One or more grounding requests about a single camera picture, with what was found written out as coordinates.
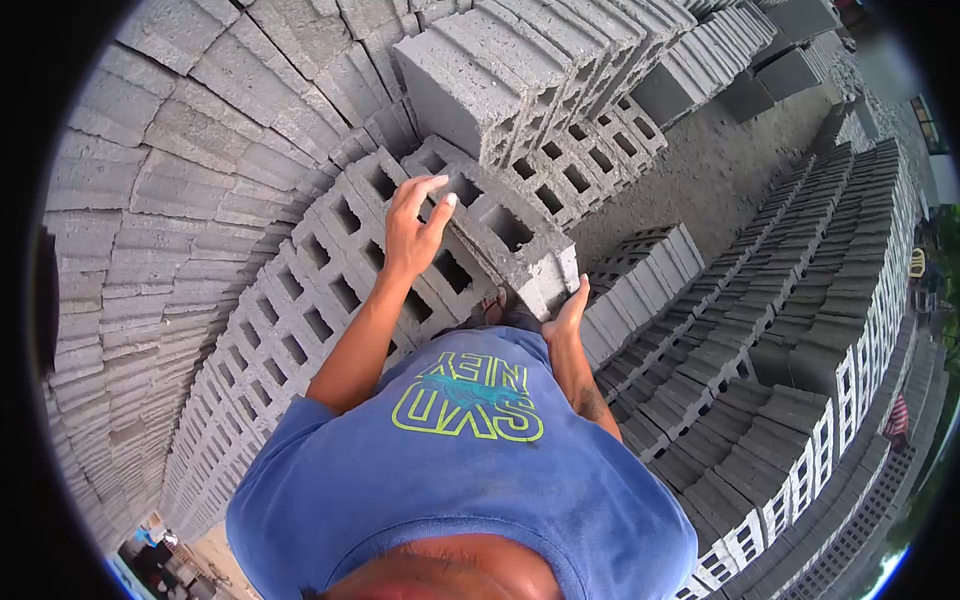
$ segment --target hair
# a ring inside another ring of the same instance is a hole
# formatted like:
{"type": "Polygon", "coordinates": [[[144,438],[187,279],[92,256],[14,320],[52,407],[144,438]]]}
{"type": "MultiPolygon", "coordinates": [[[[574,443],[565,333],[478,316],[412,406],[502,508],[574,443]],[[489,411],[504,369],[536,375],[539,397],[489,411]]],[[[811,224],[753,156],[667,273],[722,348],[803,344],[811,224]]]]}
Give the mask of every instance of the hair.
{"type": "Polygon", "coordinates": [[[305,586],[300,588],[301,600],[326,600],[329,598],[325,591],[317,591],[315,588],[305,586]]]}

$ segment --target hand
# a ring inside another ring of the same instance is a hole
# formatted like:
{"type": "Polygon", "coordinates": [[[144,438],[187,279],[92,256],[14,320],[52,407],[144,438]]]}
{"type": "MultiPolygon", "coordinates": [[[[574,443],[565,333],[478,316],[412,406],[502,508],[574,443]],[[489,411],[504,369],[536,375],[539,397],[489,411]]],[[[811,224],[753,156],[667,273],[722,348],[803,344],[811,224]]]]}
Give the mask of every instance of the hand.
{"type": "Polygon", "coordinates": [[[456,194],[447,194],[433,207],[426,225],[417,219],[426,195],[446,185],[447,176],[415,177],[402,183],[394,194],[387,211],[385,276],[395,277],[404,284],[430,266],[444,239],[444,226],[453,215],[456,194]]]}
{"type": "Polygon", "coordinates": [[[543,324],[540,332],[547,344],[570,339],[580,342],[580,321],[584,318],[589,294],[590,282],[587,275],[583,274],[580,276],[580,289],[564,302],[557,318],[543,324]]]}

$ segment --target person in striped shirt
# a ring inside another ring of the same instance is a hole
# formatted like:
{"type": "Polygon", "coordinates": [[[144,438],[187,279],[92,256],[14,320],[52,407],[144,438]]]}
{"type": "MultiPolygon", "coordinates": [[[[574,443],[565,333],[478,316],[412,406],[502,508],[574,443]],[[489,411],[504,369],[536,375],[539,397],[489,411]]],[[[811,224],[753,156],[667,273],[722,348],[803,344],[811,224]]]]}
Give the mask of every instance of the person in striped shirt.
{"type": "Polygon", "coordinates": [[[898,454],[901,454],[907,446],[906,426],[908,421],[903,393],[897,394],[897,399],[894,400],[894,409],[890,411],[887,424],[883,426],[883,436],[890,440],[891,446],[898,454]]]}

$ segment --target red and white striped shirt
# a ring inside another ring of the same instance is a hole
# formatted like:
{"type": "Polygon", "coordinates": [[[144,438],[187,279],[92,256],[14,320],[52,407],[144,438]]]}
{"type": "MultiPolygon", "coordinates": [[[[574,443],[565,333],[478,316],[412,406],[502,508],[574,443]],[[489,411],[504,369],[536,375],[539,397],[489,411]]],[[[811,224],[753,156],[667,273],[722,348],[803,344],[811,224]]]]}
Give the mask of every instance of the red and white striped shirt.
{"type": "Polygon", "coordinates": [[[893,438],[900,433],[906,433],[907,414],[906,401],[903,400],[903,393],[897,395],[894,400],[894,409],[890,412],[890,418],[887,424],[883,426],[883,435],[893,438]]]}

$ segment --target foot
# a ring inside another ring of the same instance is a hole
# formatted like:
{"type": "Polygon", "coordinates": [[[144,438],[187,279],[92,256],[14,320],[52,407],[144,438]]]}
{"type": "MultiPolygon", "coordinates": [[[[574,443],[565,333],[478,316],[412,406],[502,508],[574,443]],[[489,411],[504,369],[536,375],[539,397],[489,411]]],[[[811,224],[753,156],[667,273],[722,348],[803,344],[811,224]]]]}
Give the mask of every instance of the foot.
{"type": "Polygon", "coordinates": [[[488,325],[496,325],[500,323],[500,320],[503,319],[503,307],[507,304],[507,290],[502,287],[496,288],[496,296],[494,298],[484,299],[480,303],[480,308],[483,309],[484,321],[488,325]]]}

